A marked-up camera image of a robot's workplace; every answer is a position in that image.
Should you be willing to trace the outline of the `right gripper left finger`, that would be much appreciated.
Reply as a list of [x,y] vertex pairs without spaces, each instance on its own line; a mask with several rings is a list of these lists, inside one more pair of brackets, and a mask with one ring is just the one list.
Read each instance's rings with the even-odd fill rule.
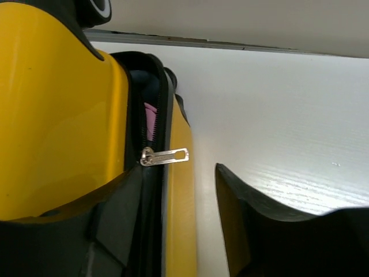
[[2,276],[122,276],[130,256],[142,170],[135,166],[70,203],[1,222]]

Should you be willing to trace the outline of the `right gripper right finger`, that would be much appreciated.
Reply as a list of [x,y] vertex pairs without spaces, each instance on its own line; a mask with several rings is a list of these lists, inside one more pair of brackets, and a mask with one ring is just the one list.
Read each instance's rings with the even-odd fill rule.
[[313,215],[244,183],[223,164],[216,193],[231,276],[367,276],[368,209]]

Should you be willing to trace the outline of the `yellow hard-shell suitcase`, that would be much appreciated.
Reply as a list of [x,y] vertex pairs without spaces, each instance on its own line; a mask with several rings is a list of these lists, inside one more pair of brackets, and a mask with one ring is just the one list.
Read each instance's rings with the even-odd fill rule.
[[38,217],[140,166],[122,276],[196,276],[193,140],[176,75],[95,49],[110,1],[1,2],[1,222]]

